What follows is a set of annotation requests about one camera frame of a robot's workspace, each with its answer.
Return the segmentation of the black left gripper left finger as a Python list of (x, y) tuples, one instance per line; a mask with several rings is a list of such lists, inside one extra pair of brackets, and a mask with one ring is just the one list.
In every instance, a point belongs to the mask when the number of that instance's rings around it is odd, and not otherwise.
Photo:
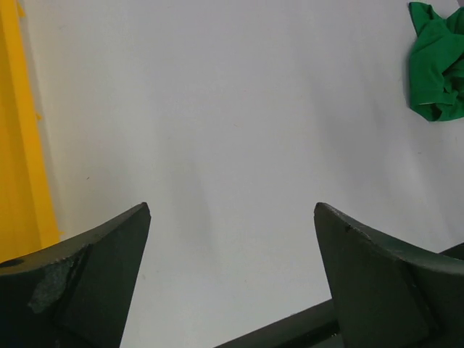
[(149, 234), (143, 202), (1, 263), (2, 347), (119, 347)]

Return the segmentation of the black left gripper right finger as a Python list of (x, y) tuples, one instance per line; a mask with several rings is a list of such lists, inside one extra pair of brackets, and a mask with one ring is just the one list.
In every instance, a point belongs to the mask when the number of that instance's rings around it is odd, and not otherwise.
[(462, 244), (431, 252), (322, 202), (314, 223), (344, 346), (463, 346)]

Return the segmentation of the green t-shirt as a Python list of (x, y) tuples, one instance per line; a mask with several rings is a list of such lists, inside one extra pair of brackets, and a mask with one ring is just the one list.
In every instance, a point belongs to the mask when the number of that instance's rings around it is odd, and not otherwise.
[(417, 39), (409, 57), (410, 108), (429, 122), (463, 118), (463, 8), (448, 18), (409, 3)]

